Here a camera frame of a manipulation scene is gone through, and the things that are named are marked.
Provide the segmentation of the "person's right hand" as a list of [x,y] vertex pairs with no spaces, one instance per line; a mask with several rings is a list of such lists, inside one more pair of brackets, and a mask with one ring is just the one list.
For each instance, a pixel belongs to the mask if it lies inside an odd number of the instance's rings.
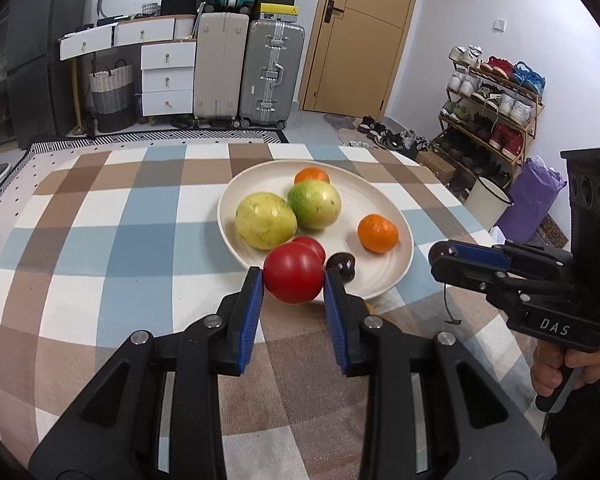
[[579,389],[594,384],[600,380],[600,350],[594,353],[564,350],[557,344],[539,340],[533,352],[533,363],[530,368],[534,391],[539,396],[551,396],[564,381],[560,371],[564,366],[570,370],[578,368],[582,370],[574,388]]

